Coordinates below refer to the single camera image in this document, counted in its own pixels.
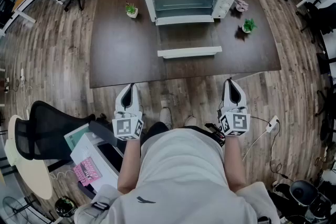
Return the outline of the green white flat box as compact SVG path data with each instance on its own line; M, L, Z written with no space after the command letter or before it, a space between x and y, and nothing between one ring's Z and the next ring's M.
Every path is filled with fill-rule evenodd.
M90 132L89 130L89 124L86 123L82 126L80 126L79 128L71 131L70 133L66 134L64 136L64 139L67 143L67 145L69 146L70 150L73 151L74 148L76 147L76 145L78 144L79 140L81 139L81 137L85 134Z

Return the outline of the leafy green potted plant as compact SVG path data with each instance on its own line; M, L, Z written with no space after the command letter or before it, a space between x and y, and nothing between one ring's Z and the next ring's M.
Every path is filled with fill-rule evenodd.
M242 31L246 34L251 33L255 28L257 28L254 20L251 19L245 19L244 24L242 25Z

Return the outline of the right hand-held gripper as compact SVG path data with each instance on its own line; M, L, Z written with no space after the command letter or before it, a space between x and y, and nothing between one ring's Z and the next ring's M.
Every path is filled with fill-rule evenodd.
M250 114L246 107L243 89L232 79L224 82L223 107L220 109L219 123L225 136L240 136L250 129Z

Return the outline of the black waist-worn device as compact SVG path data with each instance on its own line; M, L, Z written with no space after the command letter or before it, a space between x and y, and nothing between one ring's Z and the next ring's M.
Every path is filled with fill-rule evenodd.
M221 132L221 129L213 123L206 123L205 127L209 129L209 132L211 133L210 137L214 139L220 147L223 147L225 144L225 135Z

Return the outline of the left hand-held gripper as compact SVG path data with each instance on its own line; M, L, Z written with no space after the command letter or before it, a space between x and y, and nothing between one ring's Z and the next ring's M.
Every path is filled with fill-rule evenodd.
M139 140L144 122L135 83L128 84L121 90L116 98L115 107L112 120L114 136L121 141Z

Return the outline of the black mesh office chair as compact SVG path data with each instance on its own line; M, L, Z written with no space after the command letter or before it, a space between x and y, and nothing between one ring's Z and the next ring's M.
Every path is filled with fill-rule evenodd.
M53 172L72 161L72 149L64 136L85 124L93 125L93 130L102 131L103 135L112 133L112 124L104 114L98 118L94 114L76 118L43 101L36 101L28 120L15 121L16 149L23 158L30 161L56 159L56 163L48 166L48 170Z

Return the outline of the pink book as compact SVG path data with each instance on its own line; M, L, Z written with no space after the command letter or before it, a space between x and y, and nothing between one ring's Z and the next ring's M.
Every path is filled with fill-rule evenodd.
M102 174L96 167L91 157L84 159L81 163L73 168L78 180L83 186L88 186L91 183L102 177Z

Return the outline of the black floor fan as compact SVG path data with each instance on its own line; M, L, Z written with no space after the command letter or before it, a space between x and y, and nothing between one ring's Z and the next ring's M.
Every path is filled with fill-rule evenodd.
M10 196L5 197L3 199L3 209L15 224L28 224L26 209L18 200Z

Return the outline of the person's left shoe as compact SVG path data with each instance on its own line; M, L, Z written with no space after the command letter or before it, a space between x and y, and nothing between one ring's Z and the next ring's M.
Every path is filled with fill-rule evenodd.
M160 111L160 121L164 123L169 130L172 129L172 117L169 108L162 108Z

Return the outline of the white glass oven door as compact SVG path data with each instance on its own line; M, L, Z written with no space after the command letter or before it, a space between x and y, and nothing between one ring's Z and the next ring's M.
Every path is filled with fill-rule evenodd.
M190 23L157 26L159 57L164 59L213 56L222 52L214 24Z

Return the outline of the pale pink potted plant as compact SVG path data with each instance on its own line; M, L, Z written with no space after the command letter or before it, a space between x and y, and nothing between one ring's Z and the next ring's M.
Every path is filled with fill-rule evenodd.
M244 0L237 0L236 1L236 10L239 12L246 12L248 11L248 3L246 3Z

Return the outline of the white appliance box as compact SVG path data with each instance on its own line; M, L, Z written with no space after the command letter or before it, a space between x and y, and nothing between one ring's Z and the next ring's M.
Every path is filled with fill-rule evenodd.
M92 158L102 177L86 187L99 191L101 186L108 184L116 188L123 161L120 150L93 133L85 133L72 151L71 158L76 166L88 157Z

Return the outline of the cream round side table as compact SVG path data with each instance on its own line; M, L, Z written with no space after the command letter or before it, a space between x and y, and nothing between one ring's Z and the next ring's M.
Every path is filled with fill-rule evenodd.
M22 119L13 115L8 124L8 139L5 142L5 154L11 166L15 166L25 184L34 194L42 199L49 200L53 195L53 185L48 168L42 160L28 160L20 155L15 142L15 123Z

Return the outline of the person's light grey shirt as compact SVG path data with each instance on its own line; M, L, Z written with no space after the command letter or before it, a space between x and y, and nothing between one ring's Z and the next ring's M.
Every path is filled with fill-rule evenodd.
M110 205L99 211L94 202ZM77 209L75 224L280 224L262 182L236 193L224 171L224 146L192 129L174 129L141 144L136 188L103 185Z

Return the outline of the spiky green potted plant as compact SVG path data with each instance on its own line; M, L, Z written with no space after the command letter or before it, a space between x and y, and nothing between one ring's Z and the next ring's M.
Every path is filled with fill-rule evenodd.
M126 3L125 11L130 18L136 18L138 15L138 8L132 3Z

